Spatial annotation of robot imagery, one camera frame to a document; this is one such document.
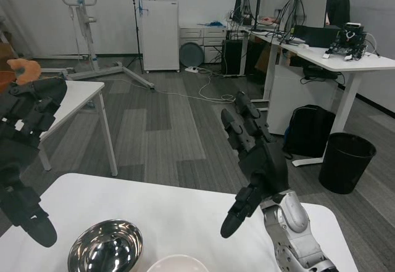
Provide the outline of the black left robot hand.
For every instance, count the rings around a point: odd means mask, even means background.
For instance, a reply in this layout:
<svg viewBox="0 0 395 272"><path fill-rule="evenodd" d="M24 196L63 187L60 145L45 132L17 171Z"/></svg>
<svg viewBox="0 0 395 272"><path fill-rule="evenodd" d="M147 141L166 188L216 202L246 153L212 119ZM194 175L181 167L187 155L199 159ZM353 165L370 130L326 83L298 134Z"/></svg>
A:
<svg viewBox="0 0 395 272"><path fill-rule="evenodd" d="M65 80L54 77L11 82L1 93L1 210L43 247L53 246L57 233L39 195L20 175L37 157L40 136L55 122L66 92Z"/></svg>

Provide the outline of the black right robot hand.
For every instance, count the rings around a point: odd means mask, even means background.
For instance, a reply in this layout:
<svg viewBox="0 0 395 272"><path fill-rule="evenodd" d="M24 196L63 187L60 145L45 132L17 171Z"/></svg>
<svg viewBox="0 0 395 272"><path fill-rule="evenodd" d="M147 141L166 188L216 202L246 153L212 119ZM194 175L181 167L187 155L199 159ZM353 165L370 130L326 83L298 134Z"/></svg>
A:
<svg viewBox="0 0 395 272"><path fill-rule="evenodd" d="M286 159L269 133L265 117L242 91L237 93L235 104L243 125L239 125L227 109L222 110L221 121L249 184L239 190L228 211L220 230L223 238L233 235L263 201L289 189Z"/></svg>

